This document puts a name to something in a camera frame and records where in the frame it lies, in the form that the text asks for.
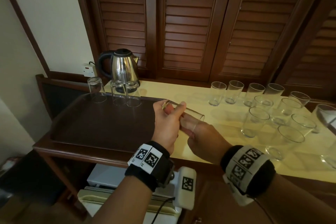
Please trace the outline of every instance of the upside-down glass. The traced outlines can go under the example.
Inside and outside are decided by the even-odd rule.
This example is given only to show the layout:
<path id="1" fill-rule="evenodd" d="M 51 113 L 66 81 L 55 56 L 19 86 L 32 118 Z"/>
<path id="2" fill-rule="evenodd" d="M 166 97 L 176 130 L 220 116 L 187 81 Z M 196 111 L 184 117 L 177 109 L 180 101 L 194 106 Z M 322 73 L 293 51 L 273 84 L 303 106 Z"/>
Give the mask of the upside-down glass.
<path id="1" fill-rule="evenodd" d="M 294 113 L 298 113 L 301 108 L 301 103 L 293 99 L 282 98 L 278 108 L 272 110 L 271 120 L 276 125 L 286 125 L 290 116 Z"/>
<path id="2" fill-rule="evenodd" d="M 139 83 L 137 81 L 129 81 L 126 83 L 127 105 L 129 107 L 137 107 L 141 105 Z"/>
<path id="3" fill-rule="evenodd" d="M 90 88 L 91 100 L 94 103 L 101 103 L 106 100 L 106 93 L 102 80 L 99 77 L 91 77 L 87 80 Z"/>
<path id="4" fill-rule="evenodd" d="M 208 103 L 212 106 L 218 106 L 225 94 L 226 84 L 222 82 L 212 82 L 211 83 L 211 97 Z"/>
<path id="5" fill-rule="evenodd" d="M 233 105 L 236 103 L 239 94 L 244 88 L 244 84 L 239 81 L 229 81 L 229 86 L 226 91 L 225 102 Z"/>
<path id="6" fill-rule="evenodd" d="M 125 103 L 127 103 L 127 94 L 123 82 L 120 80 L 112 80 L 110 82 L 110 85 L 113 103 L 115 105 L 124 105 Z"/>
<path id="7" fill-rule="evenodd" d="M 255 96 L 252 102 L 252 106 L 259 107 L 268 112 L 273 106 L 273 101 L 268 99 L 265 95 Z"/>
<path id="8" fill-rule="evenodd" d="M 277 160 L 283 160 L 288 153 L 305 141 L 300 131 L 290 126 L 282 125 L 275 131 L 266 152 Z"/>
<path id="9" fill-rule="evenodd" d="M 328 148 L 325 154 L 321 156 L 323 163 L 336 169 L 336 141 Z"/>
<path id="10" fill-rule="evenodd" d="M 259 107 L 250 107 L 241 127 L 242 134 L 248 138 L 255 137 L 269 118 L 267 111 Z"/>
<path id="11" fill-rule="evenodd" d="M 292 91 L 288 98 L 299 101 L 302 106 L 305 106 L 310 101 L 310 97 L 308 95 L 299 91 Z"/>
<path id="12" fill-rule="evenodd" d="M 273 106 L 276 107 L 279 104 L 280 96 L 284 90 L 285 88 L 279 84 L 269 83 L 266 87 L 264 95 L 271 99 L 274 103 Z"/>
<path id="13" fill-rule="evenodd" d="M 166 114 L 170 114 L 179 104 L 168 100 L 162 105 L 162 109 Z M 205 116 L 199 112 L 186 108 L 180 117 L 181 126 L 194 132 L 199 121 L 203 121 Z"/>
<path id="14" fill-rule="evenodd" d="M 263 94 L 265 91 L 265 87 L 259 83 L 250 83 L 249 88 L 246 91 L 244 105 L 251 107 L 252 102 L 255 96 L 259 96 Z"/>
<path id="15" fill-rule="evenodd" d="M 317 134 L 321 132 L 322 128 L 328 127 L 328 125 L 336 119 L 336 108 L 330 105 L 318 104 L 311 113 L 310 118 L 317 125 L 312 133 Z"/>
<path id="16" fill-rule="evenodd" d="M 316 128 L 315 122 L 306 116 L 296 113 L 291 115 L 288 125 L 300 131 L 304 136 L 307 136 L 314 128 Z"/>

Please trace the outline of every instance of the louvered door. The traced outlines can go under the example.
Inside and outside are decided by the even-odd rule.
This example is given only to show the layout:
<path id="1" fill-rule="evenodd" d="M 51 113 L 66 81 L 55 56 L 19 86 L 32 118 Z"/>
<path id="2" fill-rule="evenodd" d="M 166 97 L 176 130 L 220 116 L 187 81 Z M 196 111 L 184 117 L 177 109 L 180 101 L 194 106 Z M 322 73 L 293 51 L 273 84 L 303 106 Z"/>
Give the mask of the louvered door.
<path id="1" fill-rule="evenodd" d="M 276 83 L 312 98 L 336 97 L 336 0 L 321 0 Z"/>
<path id="2" fill-rule="evenodd" d="M 271 80 L 313 1 L 229 0 L 210 80 Z"/>
<path id="3" fill-rule="evenodd" d="M 227 0 L 160 0 L 158 76 L 207 81 Z"/>
<path id="4" fill-rule="evenodd" d="M 146 73 L 149 70 L 147 59 L 148 57 L 152 58 L 154 53 L 149 53 L 146 45 L 156 45 L 155 41 L 150 42 L 148 34 L 156 32 L 156 28 L 155 25 L 149 30 L 146 27 L 152 25 L 152 21 L 155 23 L 156 18 L 151 18 L 152 21 L 148 21 L 145 0 L 90 1 L 101 51 L 118 48 L 131 50 L 134 55 L 139 57 L 140 76 L 147 77 L 149 75 Z M 156 2 L 151 4 L 153 7 L 149 14 L 156 10 Z M 156 49 L 156 46 L 151 46 L 150 49 Z"/>

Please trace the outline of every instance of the brown tray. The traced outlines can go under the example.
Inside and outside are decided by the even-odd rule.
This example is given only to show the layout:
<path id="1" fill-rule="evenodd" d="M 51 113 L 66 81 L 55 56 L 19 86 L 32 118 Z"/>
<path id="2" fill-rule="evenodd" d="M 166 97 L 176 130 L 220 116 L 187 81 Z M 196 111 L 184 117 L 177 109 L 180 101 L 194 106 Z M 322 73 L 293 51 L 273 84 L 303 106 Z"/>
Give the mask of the brown tray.
<path id="1" fill-rule="evenodd" d="M 112 97 L 103 103 L 90 101 L 90 94 L 78 97 L 51 125 L 53 141 L 119 151 L 135 152 L 154 132 L 153 103 L 161 99 L 141 97 L 138 107 L 117 106 Z"/>

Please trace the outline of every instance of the black cable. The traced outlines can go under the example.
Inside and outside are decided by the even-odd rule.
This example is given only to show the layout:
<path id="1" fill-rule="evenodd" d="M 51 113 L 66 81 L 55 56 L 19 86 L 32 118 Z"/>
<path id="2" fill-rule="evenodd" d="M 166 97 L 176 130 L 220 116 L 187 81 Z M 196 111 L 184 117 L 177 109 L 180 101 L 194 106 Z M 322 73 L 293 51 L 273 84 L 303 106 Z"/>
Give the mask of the black cable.
<path id="1" fill-rule="evenodd" d="M 259 205 L 259 207 L 264 211 L 264 213 L 267 215 L 267 217 L 269 218 L 269 221 L 274 224 L 274 221 L 273 219 L 271 218 L 271 216 L 266 212 L 266 210 L 261 206 L 261 204 L 255 199 L 255 198 L 252 198 L 256 203 L 257 205 Z"/>
<path id="2" fill-rule="evenodd" d="M 156 215 L 155 215 L 155 217 L 154 217 L 154 219 L 153 219 L 153 221 L 152 221 L 151 224 L 154 223 L 154 221 L 156 220 L 156 217 L 158 216 L 159 212 L 161 211 L 161 208 L 165 205 L 165 203 L 167 203 L 169 200 L 174 200 L 174 199 L 175 199 L 175 197 L 170 197 L 170 198 L 167 198 L 166 200 L 163 201 L 162 205 L 161 205 L 160 208 L 157 210 Z"/>

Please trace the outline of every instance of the cream countertop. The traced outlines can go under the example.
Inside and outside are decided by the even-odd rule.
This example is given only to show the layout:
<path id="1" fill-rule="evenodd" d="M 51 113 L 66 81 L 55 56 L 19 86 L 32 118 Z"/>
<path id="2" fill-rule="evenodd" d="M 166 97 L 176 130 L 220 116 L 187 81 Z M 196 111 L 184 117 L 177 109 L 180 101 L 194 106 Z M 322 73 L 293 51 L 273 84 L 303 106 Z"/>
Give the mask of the cream countertop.
<path id="1" fill-rule="evenodd" d="M 110 83 L 105 86 L 105 91 L 111 92 Z M 212 124 L 233 145 L 251 144 L 265 152 L 265 145 L 275 132 L 269 121 L 258 137 L 249 139 L 243 136 L 240 129 L 244 115 L 248 111 L 248 107 L 243 104 L 245 92 L 241 93 L 234 105 L 229 105 L 223 100 L 219 106 L 211 106 L 208 104 L 210 88 L 141 81 L 139 91 L 140 95 L 145 97 L 170 99 L 176 103 L 185 101 L 188 108 L 204 114 L 204 121 Z M 310 112 L 303 108 L 301 114 L 310 115 Z M 180 131 L 171 157 L 206 162 L 192 153 L 187 139 L 188 136 Z M 323 129 L 319 134 L 310 133 L 306 141 L 284 161 L 272 162 L 276 171 L 282 175 L 336 183 L 336 171 L 322 163 L 319 157 L 319 154 L 322 154 L 335 140 L 336 136 L 328 129 Z"/>

